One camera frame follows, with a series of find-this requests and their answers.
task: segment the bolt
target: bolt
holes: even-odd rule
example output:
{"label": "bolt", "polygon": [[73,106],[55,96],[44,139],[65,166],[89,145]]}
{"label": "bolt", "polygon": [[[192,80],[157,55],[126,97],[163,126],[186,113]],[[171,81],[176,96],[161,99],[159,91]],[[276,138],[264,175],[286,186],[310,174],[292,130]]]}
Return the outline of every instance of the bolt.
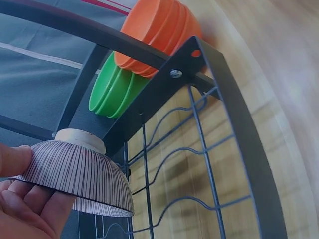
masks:
{"label": "bolt", "polygon": [[173,78],[179,78],[183,75],[183,73],[180,70],[177,69],[172,69],[170,71],[170,76],[172,76]]}

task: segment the dish rack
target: dish rack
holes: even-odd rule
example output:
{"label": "dish rack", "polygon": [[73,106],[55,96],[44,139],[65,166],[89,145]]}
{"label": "dish rack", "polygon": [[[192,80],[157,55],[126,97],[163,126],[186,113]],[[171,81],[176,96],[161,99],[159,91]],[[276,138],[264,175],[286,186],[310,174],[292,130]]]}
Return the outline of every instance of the dish rack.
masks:
{"label": "dish rack", "polygon": [[[40,140],[53,139],[57,131],[69,127],[84,92],[110,49],[159,69],[158,73],[143,88],[126,111],[114,122],[103,138],[109,157],[112,157],[124,147],[125,164],[120,166],[128,179],[130,178],[130,167],[138,160],[144,161],[146,184],[140,190],[134,192],[134,194],[142,190],[146,191],[146,210],[148,211],[149,227],[134,231],[132,218],[127,218],[127,230],[121,226],[120,228],[127,234],[128,238],[132,239],[134,238],[134,233],[148,230],[150,231],[151,239],[154,239],[153,230],[160,224],[168,208],[174,203],[186,199],[196,201],[207,210],[216,212],[220,237],[222,239],[226,238],[226,233],[221,209],[247,199],[251,199],[254,202],[260,238],[287,238],[280,199],[264,149],[236,81],[220,52],[197,37],[192,37],[173,56],[167,56],[107,26],[64,10],[32,1],[0,0],[0,13],[39,23],[95,43],[94,49],[86,59],[77,76],[74,89],[66,103],[55,132],[5,116],[0,116],[0,127],[2,128]],[[200,70],[204,66],[208,67],[214,79],[200,73]],[[191,107],[175,108],[167,112],[156,126],[151,141],[147,143],[145,123],[185,85],[188,85]],[[194,99],[190,86],[196,87],[201,92],[201,98],[199,100],[196,101]],[[215,97],[223,102],[233,131],[230,135],[213,145],[206,145],[199,118],[199,111],[202,110],[206,104],[208,97]],[[159,124],[166,116],[177,110],[192,111],[192,114],[176,125],[170,132],[164,135],[164,137],[152,143]],[[164,139],[169,137],[191,118],[195,119],[202,150],[196,151],[192,148],[184,147],[172,151],[162,160],[156,175],[165,161],[177,151],[188,150],[195,154],[204,155],[215,207],[205,204],[196,197],[177,198],[165,207],[159,221],[153,222],[150,203],[150,185],[155,182],[156,176],[152,182],[149,181],[148,152],[158,146]],[[143,133],[143,149],[129,160],[127,142],[141,128]],[[250,186],[250,194],[226,204],[220,204],[208,152],[231,138],[234,138],[237,142],[238,150],[240,151],[242,162],[245,166],[245,172]],[[118,224],[113,224],[108,229],[103,228],[105,234],[103,233],[103,237],[97,235],[97,238],[107,238],[107,233],[112,226],[118,226]]]}

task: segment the white stripe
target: white stripe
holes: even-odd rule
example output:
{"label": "white stripe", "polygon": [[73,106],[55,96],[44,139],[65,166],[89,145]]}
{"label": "white stripe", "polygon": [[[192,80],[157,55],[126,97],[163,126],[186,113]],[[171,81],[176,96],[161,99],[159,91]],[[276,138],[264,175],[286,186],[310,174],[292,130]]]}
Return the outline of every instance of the white stripe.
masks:
{"label": "white stripe", "polygon": [[48,61],[48,62],[52,62],[52,63],[64,65],[64,66],[69,66],[69,67],[76,68],[76,69],[82,68],[82,64],[75,62],[75,61],[71,61],[71,60],[67,60],[67,59],[63,59],[63,58],[59,58],[59,57],[55,57],[55,56],[40,54],[37,52],[25,50],[25,49],[22,49],[19,47],[11,46],[9,44],[5,44],[2,42],[0,42],[0,48],[7,49],[9,51],[14,51],[14,52],[20,53],[22,55],[29,56],[29,57],[39,59],[39,60],[43,60],[43,61]]}

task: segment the wire grid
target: wire grid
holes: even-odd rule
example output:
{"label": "wire grid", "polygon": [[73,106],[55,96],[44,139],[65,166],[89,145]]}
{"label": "wire grid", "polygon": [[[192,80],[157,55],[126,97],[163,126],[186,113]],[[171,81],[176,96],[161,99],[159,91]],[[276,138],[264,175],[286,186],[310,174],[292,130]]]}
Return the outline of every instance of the wire grid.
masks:
{"label": "wire grid", "polygon": [[[224,137],[223,139],[219,140],[218,142],[207,146],[206,142],[205,142],[205,138],[204,138],[204,133],[203,133],[203,129],[201,126],[201,122],[199,119],[199,115],[198,113],[200,111],[202,111],[205,106],[207,105],[207,97],[210,96],[212,93],[214,93],[217,90],[217,87],[212,88],[210,91],[208,91],[207,93],[203,93],[200,92],[201,94],[201,98],[197,101],[195,101],[194,99],[194,95],[193,92],[191,91],[191,86],[188,86],[188,94],[190,97],[190,102],[191,102],[191,106],[189,108],[185,108],[185,107],[177,107],[174,109],[171,109],[170,111],[168,111],[157,123],[157,125],[155,126],[155,129],[153,130],[153,133],[151,135],[150,141],[147,142],[146,140],[146,129],[145,129],[145,125],[142,125],[142,133],[143,133],[143,149],[138,152],[133,158],[129,159],[128,158],[128,146],[127,146],[127,142],[124,144],[124,165],[119,165],[121,167],[121,169],[123,170],[123,172],[125,173],[127,179],[129,180],[129,168],[130,166],[132,166],[134,163],[136,163],[138,160],[143,159],[144,161],[144,170],[145,170],[145,186],[136,190],[135,192],[133,192],[133,195],[145,190],[146,191],[146,197],[147,197],[147,210],[148,210],[148,221],[149,221],[149,227],[144,228],[144,229],[140,229],[140,230],[133,230],[133,225],[132,225],[132,218],[127,218],[127,228],[128,230],[125,230],[122,225],[118,224],[118,223],[113,223],[111,224],[107,229],[104,228],[104,224],[102,225],[102,231],[103,231],[103,235],[98,235],[98,225],[95,221],[95,228],[96,228],[96,238],[97,239],[106,239],[108,237],[108,233],[110,231],[110,229],[112,227],[118,227],[119,232],[123,232],[124,234],[126,234],[128,236],[129,239],[133,239],[134,238],[134,233],[139,233],[139,232],[143,232],[143,231],[150,231],[150,237],[151,239],[154,239],[154,228],[157,227],[158,225],[160,225],[161,220],[163,219],[163,216],[165,215],[166,211],[169,209],[169,207],[171,207],[173,204],[181,201],[181,200],[193,200],[196,201],[197,203],[199,203],[201,206],[203,206],[204,208],[206,208],[207,210],[210,211],[215,211],[217,214],[217,220],[218,220],[218,225],[219,225],[219,232],[220,232],[220,237],[222,239],[226,238],[226,233],[225,233],[225,228],[224,228],[224,223],[223,223],[223,216],[221,213],[221,209],[225,208],[225,207],[229,207],[231,205],[240,203],[244,200],[247,200],[249,198],[251,198],[251,194],[237,198],[235,200],[232,200],[230,202],[224,203],[224,204],[220,204],[219,203],[219,199],[218,199],[218,194],[217,194],[217,189],[216,189],[216,184],[215,184],[215,180],[214,180],[214,175],[213,175],[213,171],[212,171],[212,167],[210,164],[210,160],[209,160],[209,155],[208,152],[216,147],[218,147],[219,145],[225,143],[226,141],[230,140],[231,138],[234,137],[234,134],[231,133],[230,135]],[[158,139],[156,142],[154,141],[154,137],[155,134],[160,126],[160,124],[163,122],[163,120],[170,115],[172,112],[175,111],[189,111],[192,112],[192,114],[190,114],[188,117],[186,117],[184,120],[182,120],[178,125],[176,125],[172,130],[170,130],[169,132],[167,132],[163,137],[161,137],[160,139]],[[171,134],[173,134],[177,129],[179,129],[183,124],[185,124],[186,122],[188,122],[190,119],[194,118],[195,122],[196,122],[196,126],[197,126],[197,130],[198,130],[198,134],[199,134],[199,138],[201,141],[201,147],[202,150],[201,151],[197,151],[191,147],[180,147],[177,148],[175,150],[173,150],[172,152],[170,152],[160,163],[160,165],[158,166],[154,179],[150,182],[149,181],[149,172],[148,172],[148,155],[147,153],[150,152],[152,149],[154,149],[156,146],[158,146],[162,141],[164,141],[166,138],[168,138]],[[180,197],[177,199],[172,200],[170,203],[168,203],[166,205],[166,207],[164,208],[164,210],[162,211],[159,220],[157,222],[153,222],[152,219],[152,208],[151,208],[151,197],[150,197],[150,186],[155,183],[157,176],[161,170],[161,168],[163,167],[163,165],[165,164],[165,162],[176,152],[178,151],[190,151],[194,154],[197,155],[204,155],[205,158],[205,164],[207,167],[207,173],[209,176],[209,183],[210,183],[210,188],[211,188],[211,192],[212,192],[212,197],[215,203],[215,207],[211,207],[209,205],[207,205],[205,202],[203,202],[202,200],[200,200],[197,197],[193,197],[193,196],[186,196],[186,197]]]}

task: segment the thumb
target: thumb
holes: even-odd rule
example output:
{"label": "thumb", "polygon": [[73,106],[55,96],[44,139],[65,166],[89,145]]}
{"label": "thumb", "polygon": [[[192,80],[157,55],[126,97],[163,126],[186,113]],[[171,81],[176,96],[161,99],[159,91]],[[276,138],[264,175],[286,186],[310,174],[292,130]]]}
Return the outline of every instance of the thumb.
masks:
{"label": "thumb", "polygon": [[10,148],[0,144],[0,177],[15,176],[23,173],[32,160],[32,150],[23,145]]}

